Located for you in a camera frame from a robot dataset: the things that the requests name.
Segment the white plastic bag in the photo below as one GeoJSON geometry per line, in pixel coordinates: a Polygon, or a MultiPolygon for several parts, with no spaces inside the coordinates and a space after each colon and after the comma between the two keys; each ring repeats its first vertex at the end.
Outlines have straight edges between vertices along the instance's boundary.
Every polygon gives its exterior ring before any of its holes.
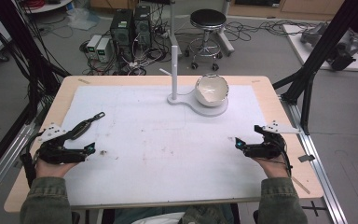
{"type": "Polygon", "coordinates": [[[75,29],[88,30],[89,28],[97,25],[96,21],[88,21],[89,11],[86,8],[73,8],[68,10],[69,14],[68,25],[75,29]]]}

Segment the metal bracket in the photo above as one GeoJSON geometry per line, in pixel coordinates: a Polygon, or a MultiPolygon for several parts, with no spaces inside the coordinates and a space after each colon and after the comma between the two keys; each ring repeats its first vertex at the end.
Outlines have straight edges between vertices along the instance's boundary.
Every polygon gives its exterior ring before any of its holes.
{"type": "Polygon", "coordinates": [[[62,129],[55,123],[51,123],[37,140],[41,143],[44,143],[64,134],[66,134],[66,130],[62,129]]]}
{"type": "Polygon", "coordinates": [[[301,133],[300,129],[293,128],[291,125],[280,124],[275,120],[262,128],[269,133],[301,133]]]}

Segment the round stool seat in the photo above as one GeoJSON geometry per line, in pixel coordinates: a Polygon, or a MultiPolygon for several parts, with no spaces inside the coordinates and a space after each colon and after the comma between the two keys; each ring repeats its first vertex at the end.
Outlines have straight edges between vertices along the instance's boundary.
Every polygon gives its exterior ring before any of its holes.
{"type": "Polygon", "coordinates": [[[202,30],[216,30],[225,24],[226,16],[213,9],[200,9],[191,13],[190,22],[202,30]]]}

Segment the hand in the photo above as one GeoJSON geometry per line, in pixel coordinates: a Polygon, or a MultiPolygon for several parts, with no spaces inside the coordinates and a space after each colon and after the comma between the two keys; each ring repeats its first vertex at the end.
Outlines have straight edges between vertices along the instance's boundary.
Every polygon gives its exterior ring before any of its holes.
{"type": "Polygon", "coordinates": [[[286,165],[284,163],[283,156],[280,155],[277,158],[270,160],[262,158],[252,158],[254,161],[257,161],[258,164],[263,168],[264,173],[266,173],[268,178],[277,178],[277,177],[289,177],[287,174],[286,165]]]}
{"type": "Polygon", "coordinates": [[[63,178],[66,173],[77,163],[66,164],[50,164],[42,159],[37,159],[36,163],[36,178],[38,177],[60,177],[63,178]]]}

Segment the white bowl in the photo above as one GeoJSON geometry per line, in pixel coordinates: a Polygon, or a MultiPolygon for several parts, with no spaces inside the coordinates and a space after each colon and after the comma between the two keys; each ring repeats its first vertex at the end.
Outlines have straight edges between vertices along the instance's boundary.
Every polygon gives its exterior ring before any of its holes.
{"type": "Polygon", "coordinates": [[[196,98],[206,106],[218,106],[225,102],[228,96],[228,84],[218,75],[204,75],[197,80],[196,98]]]}

